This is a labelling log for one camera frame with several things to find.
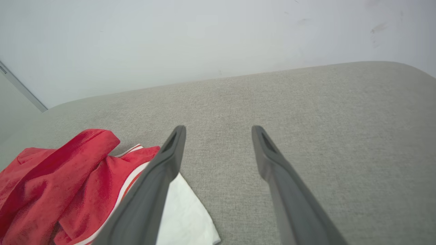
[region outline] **gray cushion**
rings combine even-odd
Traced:
[[[262,125],[350,244],[436,244],[436,79],[357,62],[180,83],[58,105],[0,146],[57,148],[88,128],[162,145],[187,128],[181,173],[222,244],[279,244],[251,126]]]

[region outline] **red cloth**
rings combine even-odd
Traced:
[[[0,173],[0,244],[88,244],[159,146],[118,157],[110,131],[56,149],[27,148]]]

